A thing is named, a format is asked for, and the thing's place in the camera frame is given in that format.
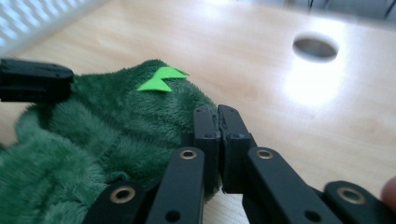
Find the green plush toy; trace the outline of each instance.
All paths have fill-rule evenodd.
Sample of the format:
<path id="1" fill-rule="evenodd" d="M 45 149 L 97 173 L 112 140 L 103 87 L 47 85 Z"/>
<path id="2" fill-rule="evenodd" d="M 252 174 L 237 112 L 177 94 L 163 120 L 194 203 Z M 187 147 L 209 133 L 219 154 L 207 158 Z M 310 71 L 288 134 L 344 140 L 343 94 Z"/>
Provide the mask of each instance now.
<path id="1" fill-rule="evenodd" d="M 213 105 L 185 76 L 147 61 L 75 77 L 67 101 L 30 106 L 0 150 L 0 223 L 81 223 L 108 183 L 161 176 L 193 109 Z"/>

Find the fingertip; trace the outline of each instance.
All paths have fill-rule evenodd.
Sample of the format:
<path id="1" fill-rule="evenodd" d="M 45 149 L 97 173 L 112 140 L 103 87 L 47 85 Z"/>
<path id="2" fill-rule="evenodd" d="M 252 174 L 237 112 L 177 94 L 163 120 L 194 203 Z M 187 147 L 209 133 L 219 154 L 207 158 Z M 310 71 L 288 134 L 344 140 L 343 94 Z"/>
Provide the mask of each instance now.
<path id="1" fill-rule="evenodd" d="M 396 213 L 396 176 L 390 179 L 382 188 L 381 200 Z"/>

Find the dark green fuzzy cloth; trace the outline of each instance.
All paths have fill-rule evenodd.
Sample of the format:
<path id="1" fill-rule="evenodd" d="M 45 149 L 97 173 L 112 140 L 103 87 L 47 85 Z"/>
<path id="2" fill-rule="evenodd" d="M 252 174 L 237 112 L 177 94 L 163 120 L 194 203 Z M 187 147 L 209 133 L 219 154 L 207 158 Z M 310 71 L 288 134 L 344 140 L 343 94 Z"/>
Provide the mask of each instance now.
<path id="1" fill-rule="evenodd" d="M 81 223 L 108 183 L 161 176 L 193 109 L 213 105 L 184 78 L 164 80 L 171 92 L 137 91 L 163 66 L 75 77 L 67 101 L 30 106 L 17 143 L 0 149 L 0 223 Z"/>

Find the light wood tabletop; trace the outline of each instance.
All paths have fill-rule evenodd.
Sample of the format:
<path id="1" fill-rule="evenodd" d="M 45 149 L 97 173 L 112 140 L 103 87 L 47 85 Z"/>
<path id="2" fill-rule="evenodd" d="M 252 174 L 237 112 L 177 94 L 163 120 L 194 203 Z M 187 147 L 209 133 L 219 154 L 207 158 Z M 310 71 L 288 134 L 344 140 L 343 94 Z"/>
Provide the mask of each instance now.
<path id="1" fill-rule="evenodd" d="M 300 36 L 337 55 L 307 60 Z M 310 186 L 346 180 L 379 196 L 396 175 L 396 30 L 238 1 L 108 1 L 14 56 L 104 73 L 161 59 L 216 104 L 235 107 L 259 146 Z M 0 141 L 24 104 L 0 104 Z M 248 223 L 241 196 L 205 206 L 204 223 Z"/>

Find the table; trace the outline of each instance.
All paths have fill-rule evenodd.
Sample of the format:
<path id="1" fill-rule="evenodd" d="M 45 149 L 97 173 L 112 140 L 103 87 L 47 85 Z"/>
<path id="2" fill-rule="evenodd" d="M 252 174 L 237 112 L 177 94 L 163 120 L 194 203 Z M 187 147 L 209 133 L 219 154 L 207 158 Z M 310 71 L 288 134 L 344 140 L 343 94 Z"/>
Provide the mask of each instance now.
<path id="1" fill-rule="evenodd" d="M 325 36 L 329 62 L 303 59 L 296 36 Z M 215 103 L 237 108 L 259 146 L 277 150 L 322 189 L 334 180 L 379 196 L 396 175 L 396 32 L 235 1 L 102 4 L 14 56 L 104 73 L 161 59 L 190 73 Z M 0 141 L 26 105 L 0 104 Z M 205 206 L 204 223 L 247 223 L 238 195 Z"/>

